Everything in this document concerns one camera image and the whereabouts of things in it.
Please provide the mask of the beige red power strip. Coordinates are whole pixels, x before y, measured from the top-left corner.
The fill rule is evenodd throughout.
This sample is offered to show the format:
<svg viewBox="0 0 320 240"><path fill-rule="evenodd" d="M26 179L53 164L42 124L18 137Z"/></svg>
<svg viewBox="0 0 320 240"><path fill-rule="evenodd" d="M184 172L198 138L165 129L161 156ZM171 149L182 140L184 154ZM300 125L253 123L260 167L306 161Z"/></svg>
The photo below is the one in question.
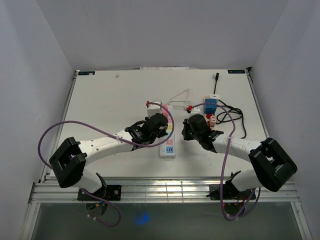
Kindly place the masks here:
<svg viewBox="0 0 320 240"><path fill-rule="evenodd" d="M210 96L205 96L205 97L203 98L203 102L204 102L205 99L209 99L209 98L210 98ZM210 126L210 123L209 123L209 119L210 119L210 117L211 117L212 115L215 116L215 114L204 114L204 117L205 117L206 123L207 123L207 125L210 127L210 129L211 129L211 130L214 130L215 126Z"/></svg>

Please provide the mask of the blue cube socket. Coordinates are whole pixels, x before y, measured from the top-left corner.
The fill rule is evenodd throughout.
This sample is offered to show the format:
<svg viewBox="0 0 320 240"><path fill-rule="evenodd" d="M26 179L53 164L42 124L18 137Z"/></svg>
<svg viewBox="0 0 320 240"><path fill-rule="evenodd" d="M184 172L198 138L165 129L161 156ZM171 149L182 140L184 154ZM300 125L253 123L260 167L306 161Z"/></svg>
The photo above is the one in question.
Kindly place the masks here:
<svg viewBox="0 0 320 240"><path fill-rule="evenodd" d="M203 106L204 114L212 114L214 115L217 110L218 100L214 98L206 98L204 100L205 105Z"/></svg>

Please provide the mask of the pink plug adapter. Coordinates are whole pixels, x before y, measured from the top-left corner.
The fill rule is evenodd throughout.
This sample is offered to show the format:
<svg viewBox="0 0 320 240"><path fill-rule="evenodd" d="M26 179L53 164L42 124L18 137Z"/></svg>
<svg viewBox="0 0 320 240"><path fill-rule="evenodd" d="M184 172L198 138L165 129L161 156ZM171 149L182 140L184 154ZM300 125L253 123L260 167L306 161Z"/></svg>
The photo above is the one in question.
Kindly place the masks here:
<svg viewBox="0 0 320 240"><path fill-rule="evenodd" d="M163 104L163 107L161 107L161 113L166 117L168 118L168 112L166 111L167 109L167 105L166 104Z"/></svg>

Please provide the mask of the white multicolour power strip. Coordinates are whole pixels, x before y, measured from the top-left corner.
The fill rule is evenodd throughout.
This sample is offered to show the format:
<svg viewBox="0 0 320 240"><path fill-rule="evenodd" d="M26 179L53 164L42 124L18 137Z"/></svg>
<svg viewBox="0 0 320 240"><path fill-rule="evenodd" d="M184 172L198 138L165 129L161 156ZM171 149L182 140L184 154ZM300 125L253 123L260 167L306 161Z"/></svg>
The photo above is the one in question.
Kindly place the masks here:
<svg viewBox="0 0 320 240"><path fill-rule="evenodd" d="M166 129L166 135L159 141L166 140L164 143L158 146L159 157L166 161L173 160L176 157L176 142L175 131L173 130L173 123L170 115L168 114L168 124Z"/></svg>

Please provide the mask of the white usb charger plug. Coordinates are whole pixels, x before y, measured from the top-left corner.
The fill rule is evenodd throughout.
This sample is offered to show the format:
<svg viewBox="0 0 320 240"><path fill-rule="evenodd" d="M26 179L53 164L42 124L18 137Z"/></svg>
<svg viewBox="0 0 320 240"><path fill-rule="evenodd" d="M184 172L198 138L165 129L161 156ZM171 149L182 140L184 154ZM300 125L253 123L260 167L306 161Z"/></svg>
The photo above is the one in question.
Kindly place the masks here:
<svg viewBox="0 0 320 240"><path fill-rule="evenodd" d="M210 95L209 95L209 98L210 98L210 99L219 100L219 99L220 99L220 95L219 95L219 94L210 94Z"/></svg>

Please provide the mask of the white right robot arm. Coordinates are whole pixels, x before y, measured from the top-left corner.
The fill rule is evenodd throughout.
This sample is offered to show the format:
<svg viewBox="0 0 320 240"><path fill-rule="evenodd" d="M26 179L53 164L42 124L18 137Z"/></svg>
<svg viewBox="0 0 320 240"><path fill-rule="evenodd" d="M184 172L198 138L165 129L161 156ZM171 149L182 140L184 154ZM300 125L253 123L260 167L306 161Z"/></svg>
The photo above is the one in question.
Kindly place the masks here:
<svg viewBox="0 0 320 240"><path fill-rule="evenodd" d="M250 141L230 137L222 131L212 130L200 114L186 118L181 133L185 141L195 140L207 151L251 163L253 169L237 171L223 185L232 199L237 199L244 191L261 187L277 192L298 171L297 165L275 139Z"/></svg>

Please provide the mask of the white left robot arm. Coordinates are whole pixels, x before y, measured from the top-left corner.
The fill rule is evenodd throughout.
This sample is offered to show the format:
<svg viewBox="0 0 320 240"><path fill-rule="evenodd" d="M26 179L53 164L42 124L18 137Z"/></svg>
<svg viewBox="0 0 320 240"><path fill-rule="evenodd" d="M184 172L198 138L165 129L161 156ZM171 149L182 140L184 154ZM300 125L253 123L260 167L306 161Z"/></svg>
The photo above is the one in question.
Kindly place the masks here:
<svg viewBox="0 0 320 240"><path fill-rule="evenodd" d="M168 119L156 113L134 123L113 136L77 141L66 138L49 159L54 175L62 189L85 189L95 200L106 195L106 184L97 172L87 169L95 161L118 153L128 153L151 146L167 135Z"/></svg>

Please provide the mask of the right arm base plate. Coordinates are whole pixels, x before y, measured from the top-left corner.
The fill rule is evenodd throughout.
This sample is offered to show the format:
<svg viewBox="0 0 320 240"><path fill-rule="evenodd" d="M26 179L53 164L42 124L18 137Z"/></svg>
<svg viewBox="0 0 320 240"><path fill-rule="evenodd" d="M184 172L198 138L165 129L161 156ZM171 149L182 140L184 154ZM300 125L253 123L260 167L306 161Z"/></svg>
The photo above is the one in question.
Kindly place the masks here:
<svg viewBox="0 0 320 240"><path fill-rule="evenodd" d="M219 184L210 184L209 185L209 193L206 197L210 198L211 200L220 200L220 185ZM222 199L223 200L246 200L250 194L251 190L245 191L238 191L230 188L228 185L225 184L222 187Z"/></svg>

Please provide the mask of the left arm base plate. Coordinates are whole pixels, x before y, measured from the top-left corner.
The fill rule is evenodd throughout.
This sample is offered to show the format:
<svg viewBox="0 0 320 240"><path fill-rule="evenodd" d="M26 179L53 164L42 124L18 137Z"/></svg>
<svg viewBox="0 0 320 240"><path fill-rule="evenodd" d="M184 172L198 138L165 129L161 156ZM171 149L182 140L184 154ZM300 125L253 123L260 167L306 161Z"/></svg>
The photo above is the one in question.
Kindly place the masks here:
<svg viewBox="0 0 320 240"><path fill-rule="evenodd" d="M92 193L92 195L107 201L120 201L121 192L122 192L121 185L107 185L107 186L102 186L97 191ZM79 190L77 194L77 200L78 201L94 201L96 199L87 195L82 190Z"/></svg>

